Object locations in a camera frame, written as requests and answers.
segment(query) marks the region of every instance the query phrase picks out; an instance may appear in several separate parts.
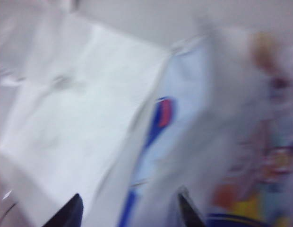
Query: white surface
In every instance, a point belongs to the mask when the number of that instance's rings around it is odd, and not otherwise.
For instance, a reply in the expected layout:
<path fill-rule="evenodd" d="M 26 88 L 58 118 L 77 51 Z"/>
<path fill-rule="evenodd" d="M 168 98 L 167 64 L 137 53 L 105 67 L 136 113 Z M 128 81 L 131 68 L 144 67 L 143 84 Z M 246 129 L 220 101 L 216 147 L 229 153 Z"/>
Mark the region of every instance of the white surface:
<path fill-rule="evenodd" d="M 34 20 L 35 26 L 3 38 L 7 48 L 0 49 L 2 65 L 19 66 L 9 80 L 26 78 L 1 130 L 0 174 L 30 222 L 41 226 L 77 192 L 84 215 L 89 211 L 169 53 L 47 5 L 34 6 L 33 18 L 22 17 L 30 13 L 25 5 L 10 15 L 11 5 L 5 2 L 1 21 L 12 17 L 21 28 Z M 23 44 L 25 37 L 31 42 Z"/>
<path fill-rule="evenodd" d="M 145 142 L 144 139 L 154 109 L 157 90 L 158 86 L 155 87 L 153 93 L 135 116 L 116 164 L 112 166 L 104 179 L 99 193 L 95 195 L 92 208 L 87 218 L 83 221 L 83 227 L 115 227 L 118 225 L 132 171 L 136 166 L 139 152 Z"/>

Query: red stripe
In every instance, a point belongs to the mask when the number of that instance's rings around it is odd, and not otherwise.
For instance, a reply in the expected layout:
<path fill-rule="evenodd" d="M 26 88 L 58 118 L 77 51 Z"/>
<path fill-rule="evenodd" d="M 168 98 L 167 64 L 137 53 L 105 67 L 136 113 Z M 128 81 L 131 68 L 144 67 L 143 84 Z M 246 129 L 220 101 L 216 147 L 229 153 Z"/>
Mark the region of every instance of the red stripe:
<path fill-rule="evenodd" d="M 161 118 L 159 122 L 159 127 L 164 127 L 168 125 L 171 120 L 171 103 L 169 100 L 163 100 L 160 102 L 161 108 Z"/>

